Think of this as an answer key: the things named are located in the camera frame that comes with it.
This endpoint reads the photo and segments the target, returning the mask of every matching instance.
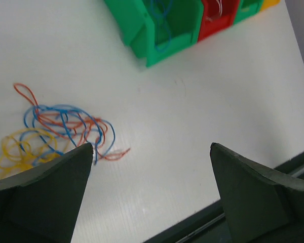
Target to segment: plastic storage bin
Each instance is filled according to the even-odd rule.
[[[263,0],[241,0],[234,23],[237,24],[240,21],[258,13],[262,4]]]
[[[147,67],[197,42],[203,17],[201,0],[105,2],[121,29],[124,44],[138,58],[146,57]],[[164,17],[170,3],[170,11]]]
[[[204,14],[198,41],[233,25],[240,0],[222,0],[222,16],[219,15],[219,5],[216,0],[201,0]]]
[[[269,7],[272,7],[274,5],[277,5],[280,2],[280,0],[264,0],[261,11],[266,10]]]

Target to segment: yellow bin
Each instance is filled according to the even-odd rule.
[[[266,10],[269,7],[277,5],[279,2],[280,0],[264,0],[260,11]]]

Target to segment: blue string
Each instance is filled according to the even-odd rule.
[[[26,126],[26,128],[35,128],[35,122],[39,122],[38,115],[43,114],[43,113],[48,112],[48,111],[49,112],[53,111],[53,112],[57,112],[57,113],[60,114],[60,115],[55,117],[55,120],[58,120],[59,118],[61,119],[63,127],[64,127],[64,131],[57,132],[57,133],[61,136],[66,136],[67,135],[68,138],[70,139],[70,141],[72,142],[72,144],[75,147],[77,145],[72,138],[75,135],[75,133],[72,133],[71,129],[68,129],[67,126],[66,126],[66,122],[68,122],[69,117],[73,116],[73,117],[76,117],[76,118],[80,119],[80,121],[83,123],[85,129],[87,129],[87,125],[86,125],[85,121],[81,118],[81,116],[79,116],[78,114],[85,114],[87,117],[89,117],[89,119],[91,119],[94,122],[94,124],[97,128],[92,129],[92,131],[97,131],[99,133],[99,139],[97,141],[95,141],[94,143],[91,143],[91,144],[94,144],[94,146],[95,146],[95,153],[96,154],[95,154],[94,165],[96,165],[97,162],[98,162],[98,145],[102,142],[102,136],[103,136],[103,132],[102,132],[100,126],[98,125],[97,121],[91,115],[89,115],[86,111],[84,111],[84,110],[82,110],[78,107],[72,106],[72,105],[66,105],[66,104],[59,104],[59,105],[54,105],[54,106],[36,105],[36,106],[30,107],[24,113],[23,122],[24,122],[24,125]],[[27,117],[29,116],[30,113],[32,113],[33,118],[32,118],[31,124],[28,124],[27,123]],[[44,123],[46,126],[60,127],[59,125],[52,124],[52,123],[44,121],[44,120],[42,120],[41,122]],[[113,132],[113,141],[112,141],[111,145],[108,147],[107,151],[102,155],[102,156],[106,156],[109,153],[109,151],[111,150],[111,148],[112,148],[112,146],[113,146],[113,144],[116,140],[116,135],[115,135],[115,130],[114,130],[113,126],[111,125],[111,123],[109,123],[106,120],[102,120],[102,122],[110,125],[110,127],[112,129],[112,132]],[[22,141],[24,136],[29,132],[36,132],[36,131],[26,131],[26,132],[22,133],[20,135],[19,141]],[[87,134],[87,131],[84,132],[84,139],[87,141],[86,134]],[[48,141],[45,139],[45,136],[40,135],[40,138],[49,147],[50,150],[43,153],[40,157],[35,159],[34,162],[33,162],[33,165],[36,165],[37,161],[40,158],[45,157],[48,154],[57,153],[58,155],[63,155],[62,151],[55,150],[51,145],[48,144]]]
[[[163,10],[164,10],[163,13],[162,13],[161,15],[158,14],[158,13],[156,13],[156,12],[154,11],[154,5],[157,5],[158,3],[160,3],[160,4],[162,5]],[[166,21],[164,20],[164,19],[167,17],[167,15],[169,14],[169,12],[170,12],[170,10],[171,10],[171,8],[172,8],[172,5],[173,5],[173,0],[170,0],[170,2],[169,2],[169,4],[168,4],[168,8],[166,9],[164,3],[163,3],[161,0],[150,0],[150,9],[151,9],[151,13],[152,13],[152,14],[154,15],[154,17],[157,19],[157,24],[158,24],[158,26],[159,26],[159,20],[160,20],[160,19],[163,19],[163,24],[161,25],[161,27],[165,29],[165,31],[167,32],[167,34],[168,34],[168,36],[169,36],[169,39],[168,39],[167,44],[166,44],[162,49],[160,49],[160,48],[158,47],[158,45],[155,44],[155,49],[156,49],[158,52],[160,52],[160,53],[165,52],[165,50],[169,48],[170,43],[171,43],[171,40],[172,40],[171,31],[170,31],[170,29],[168,28],[168,26],[166,25]]]

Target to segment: cable in green bin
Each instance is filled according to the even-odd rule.
[[[154,11],[154,6],[157,5],[157,4],[160,4],[162,6],[162,8],[163,8],[163,14],[158,14],[158,13],[156,13]],[[151,13],[156,18],[157,23],[158,23],[158,27],[160,26],[160,27],[164,28],[165,31],[167,32],[168,36],[169,36],[168,43],[162,49],[160,49],[158,47],[158,45],[155,44],[155,49],[158,52],[164,52],[164,51],[166,51],[169,48],[170,43],[171,43],[171,38],[172,38],[171,37],[171,31],[170,31],[169,27],[165,24],[166,23],[165,19],[166,19],[167,15],[169,14],[170,10],[171,10],[172,4],[173,4],[173,0],[170,0],[170,2],[168,4],[168,7],[166,8],[165,5],[164,5],[164,3],[161,0],[151,0],[151,4],[150,4],[151,5]],[[159,24],[159,20],[160,19],[163,20],[163,24],[162,25]]]

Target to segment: green plastic container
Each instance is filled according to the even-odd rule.
[[[260,12],[264,0],[241,0],[234,23],[237,24]]]
[[[105,2],[123,33],[124,44],[138,58],[146,57],[147,67],[197,43],[204,10],[201,0],[173,0],[166,18],[159,17],[171,0],[163,0],[164,6],[153,10],[150,0]]]

